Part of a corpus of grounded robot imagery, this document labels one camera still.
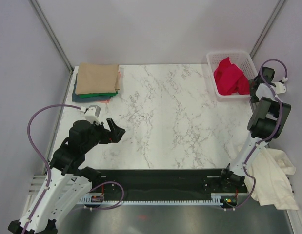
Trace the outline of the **cream white t shirt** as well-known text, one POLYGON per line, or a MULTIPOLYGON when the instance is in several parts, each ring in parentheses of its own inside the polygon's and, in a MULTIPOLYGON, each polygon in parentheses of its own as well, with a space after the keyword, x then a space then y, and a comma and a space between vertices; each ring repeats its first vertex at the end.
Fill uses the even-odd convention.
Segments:
POLYGON ((296 172, 296 167, 284 151, 262 149, 247 172, 256 179, 251 197, 261 206, 274 205, 278 210, 299 209, 288 179, 296 172))

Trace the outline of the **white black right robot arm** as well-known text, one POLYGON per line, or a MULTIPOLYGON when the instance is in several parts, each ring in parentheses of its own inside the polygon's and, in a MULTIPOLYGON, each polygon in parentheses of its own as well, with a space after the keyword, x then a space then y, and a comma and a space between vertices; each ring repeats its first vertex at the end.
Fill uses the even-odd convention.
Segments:
POLYGON ((278 85, 284 86, 284 82, 274 83, 274 75, 272 68, 263 67, 252 80, 251 102, 257 107, 247 125, 246 142, 237 157, 222 169, 218 179, 218 186, 224 192, 232 193, 243 187, 247 176, 245 170, 262 148, 280 136, 290 114, 291 105, 282 102, 277 94, 278 85))

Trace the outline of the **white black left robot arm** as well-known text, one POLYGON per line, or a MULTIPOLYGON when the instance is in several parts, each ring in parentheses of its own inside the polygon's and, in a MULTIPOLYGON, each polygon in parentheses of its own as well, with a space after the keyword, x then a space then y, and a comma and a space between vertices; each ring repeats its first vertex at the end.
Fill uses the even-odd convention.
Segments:
POLYGON ((111 118, 109 129, 103 123, 79 120, 69 136, 54 152, 50 171, 27 213, 12 221, 8 230, 14 234, 56 234, 58 227, 76 203, 88 192, 101 188, 100 173, 93 168, 79 169, 85 155, 98 144, 118 143, 125 130, 111 118))

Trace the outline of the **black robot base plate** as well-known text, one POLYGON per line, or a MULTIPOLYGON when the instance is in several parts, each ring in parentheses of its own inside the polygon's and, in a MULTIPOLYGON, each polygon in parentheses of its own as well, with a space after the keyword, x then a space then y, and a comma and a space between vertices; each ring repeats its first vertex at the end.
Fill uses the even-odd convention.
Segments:
POLYGON ((234 192, 219 187, 222 169, 169 169, 169 170, 95 170, 86 167, 80 175, 92 182, 92 188, 103 184, 103 194, 118 200, 186 200, 208 199, 213 193, 246 193, 245 184, 234 192))

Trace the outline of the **white plastic laundry basket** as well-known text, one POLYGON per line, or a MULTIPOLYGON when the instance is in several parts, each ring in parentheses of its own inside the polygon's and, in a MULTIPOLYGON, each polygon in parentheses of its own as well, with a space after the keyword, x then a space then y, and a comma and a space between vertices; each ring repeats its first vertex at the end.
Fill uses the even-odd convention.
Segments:
POLYGON ((255 65, 252 61, 250 55, 242 50, 226 50, 226 51, 216 51, 209 52, 206 54, 206 60, 209 67, 210 72, 210 82, 214 89, 214 93, 216 95, 216 100, 219 102, 230 102, 230 101, 244 101, 250 100, 250 95, 240 95, 238 93, 233 93, 231 95, 221 95, 218 92, 214 72, 218 68, 219 63, 229 57, 229 60, 232 64, 235 64, 240 70, 243 71, 244 75, 248 80, 252 80, 258 74, 255 65))

